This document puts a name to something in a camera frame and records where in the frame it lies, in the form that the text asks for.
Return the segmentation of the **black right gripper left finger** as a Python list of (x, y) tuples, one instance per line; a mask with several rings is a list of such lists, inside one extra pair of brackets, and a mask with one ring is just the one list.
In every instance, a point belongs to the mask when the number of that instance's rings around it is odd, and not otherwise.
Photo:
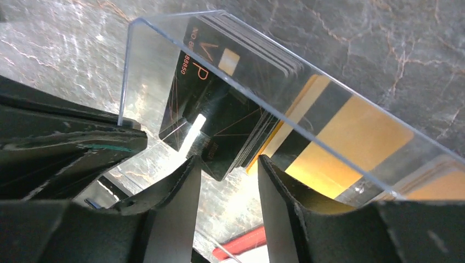
[(129, 262), (190, 262), (201, 188), (201, 159), (188, 158), (167, 177), (114, 204), (139, 215)]

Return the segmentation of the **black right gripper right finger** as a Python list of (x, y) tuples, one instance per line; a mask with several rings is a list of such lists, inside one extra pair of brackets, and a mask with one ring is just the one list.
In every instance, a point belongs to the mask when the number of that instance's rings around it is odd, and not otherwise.
[(258, 186), (271, 262), (464, 262), (463, 201), (356, 208), (307, 187), (265, 155)]

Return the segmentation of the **gold VIP card stack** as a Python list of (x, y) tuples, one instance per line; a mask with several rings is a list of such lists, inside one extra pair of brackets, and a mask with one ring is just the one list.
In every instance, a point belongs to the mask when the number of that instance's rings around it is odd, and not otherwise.
[(382, 164), (375, 172), (392, 191), (375, 190), (374, 200), (464, 200), (464, 160), (415, 158)]

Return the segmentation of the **red leather card holder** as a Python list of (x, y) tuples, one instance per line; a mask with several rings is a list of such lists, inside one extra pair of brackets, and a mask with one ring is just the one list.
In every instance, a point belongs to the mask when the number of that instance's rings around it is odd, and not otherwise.
[(265, 228), (263, 225), (234, 237), (213, 249), (212, 255), (219, 262), (269, 263)]

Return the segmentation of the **clear acrylic card tray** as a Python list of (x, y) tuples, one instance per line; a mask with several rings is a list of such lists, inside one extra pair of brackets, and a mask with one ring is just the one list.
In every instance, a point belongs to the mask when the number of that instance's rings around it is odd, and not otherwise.
[(352, 206), (463, 200), (464, 160), (224, 11), (128, 26), (120, 118), (147, 149), (125, 174), (160, 177), (192, 155), (221, 181), (269, 157)]

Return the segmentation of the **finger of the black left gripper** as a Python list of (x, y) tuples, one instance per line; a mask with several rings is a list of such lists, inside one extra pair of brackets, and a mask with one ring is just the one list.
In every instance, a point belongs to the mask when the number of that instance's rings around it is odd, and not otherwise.
[(148, 144), (134, 120), (1, 77), (1, 199), (74, 198)]

